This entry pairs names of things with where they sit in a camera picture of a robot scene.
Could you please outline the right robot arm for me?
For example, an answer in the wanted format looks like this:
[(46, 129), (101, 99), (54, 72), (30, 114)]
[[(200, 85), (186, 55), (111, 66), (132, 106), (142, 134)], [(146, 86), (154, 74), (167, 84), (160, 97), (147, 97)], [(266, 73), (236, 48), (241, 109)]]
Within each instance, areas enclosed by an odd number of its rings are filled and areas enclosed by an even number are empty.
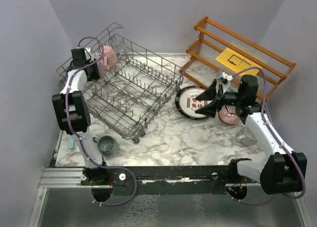
[(302, 152), (295, 152), (277, 133), (264, 113), (257, 99), (258, 80), (255, 76), (241, 77), (237, 92), (225, 91), (229, 77), (214, 80), (208, 89), (196, 97), (196, 100), (209, 103), (195, 112), (207, 117), (215, 117), (225, 105), (233, 105), (241, 122), (251, 130), (258, 143), (264, 149), (267, 162), (264, 165), (250, 159), (234, 159), (229, 164), (228, 179), (239, 183), (245, 177), (261, 184), (266, 194), (305, 193), (305, 173), (307, 158)]

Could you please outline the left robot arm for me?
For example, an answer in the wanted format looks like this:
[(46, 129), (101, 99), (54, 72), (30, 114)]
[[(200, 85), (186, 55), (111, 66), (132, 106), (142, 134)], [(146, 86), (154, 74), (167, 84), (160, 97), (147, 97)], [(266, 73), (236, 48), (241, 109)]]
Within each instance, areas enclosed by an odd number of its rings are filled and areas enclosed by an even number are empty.
[(102, 185), (109, 181), (109, 172), (101, 168), (105, 162), (91, 136), (91, 117), (83, 96), (85, 84), (100, 78), (99, 62), (90, 48), (77, 47), (71, 53), (65, 86), (52, 96), (52, 103), (59, 128), (73, 139), (85, 159), (82, 184)]

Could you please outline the pink cream mug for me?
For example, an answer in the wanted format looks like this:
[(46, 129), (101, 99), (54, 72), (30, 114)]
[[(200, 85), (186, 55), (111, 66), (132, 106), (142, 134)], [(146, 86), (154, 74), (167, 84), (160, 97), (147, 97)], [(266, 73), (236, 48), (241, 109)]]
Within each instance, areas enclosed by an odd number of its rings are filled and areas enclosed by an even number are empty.
[(106, 45), (103, 47), (104, 53), (102, 56), (102, 63), (106, 70), (109, 70), (117, 63), (117, 56), (112, 47)]

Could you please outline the clear drinking glass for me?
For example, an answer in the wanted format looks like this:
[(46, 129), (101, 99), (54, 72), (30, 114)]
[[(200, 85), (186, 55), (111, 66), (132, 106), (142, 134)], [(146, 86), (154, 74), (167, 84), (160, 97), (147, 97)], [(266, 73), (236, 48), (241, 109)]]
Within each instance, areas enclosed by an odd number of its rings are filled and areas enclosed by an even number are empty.
[(112, 42), (112, 48), (116, 54), (124, 54), (125, 53), (125, 45), (122, 41)]

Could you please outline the purple mug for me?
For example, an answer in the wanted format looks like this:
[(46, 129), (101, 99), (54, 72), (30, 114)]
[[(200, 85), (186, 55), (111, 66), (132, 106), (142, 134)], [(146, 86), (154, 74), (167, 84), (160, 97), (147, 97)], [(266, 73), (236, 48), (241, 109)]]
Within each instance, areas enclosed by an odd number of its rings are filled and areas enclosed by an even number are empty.
[(102, 78), (104, 75), (105, 75), (105, 72), (106, 72), (106, 68), (104, 66), (104, 64), (102, 63), (102, 61), (98, 61), (96, 63), (97, 65), (97, 69), (98, 69), (98, 74), (99, 74), (99, 77)]

